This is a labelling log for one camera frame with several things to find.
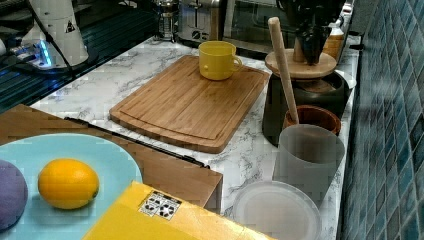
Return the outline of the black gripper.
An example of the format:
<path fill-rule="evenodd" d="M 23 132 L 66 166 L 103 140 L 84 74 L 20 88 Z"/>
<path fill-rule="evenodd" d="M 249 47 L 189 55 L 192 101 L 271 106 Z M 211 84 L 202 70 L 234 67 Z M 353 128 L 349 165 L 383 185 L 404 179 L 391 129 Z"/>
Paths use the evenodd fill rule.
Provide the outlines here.
<path fill-rule="evenodd" d="M 345 0 L 276 0 L 277 7 L 286 14 L 292 28 L 301 31 L 296 38 L 293 60 L 308 65 L 317 64 L 331 32 L 327 27 L 340 15 Z"/>

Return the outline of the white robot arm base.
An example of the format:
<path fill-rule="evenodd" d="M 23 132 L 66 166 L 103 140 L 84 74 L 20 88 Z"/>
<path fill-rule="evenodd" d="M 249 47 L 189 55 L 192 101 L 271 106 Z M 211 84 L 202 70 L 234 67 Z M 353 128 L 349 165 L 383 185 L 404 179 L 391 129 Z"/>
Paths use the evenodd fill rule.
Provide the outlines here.
<path fill-rule="evenodd" d="M 82 38 L 72 0 L 26 0 L 33 27 L 11 52 L 30 71 L 73 74 L 94 64 L 98 52 Z"/>

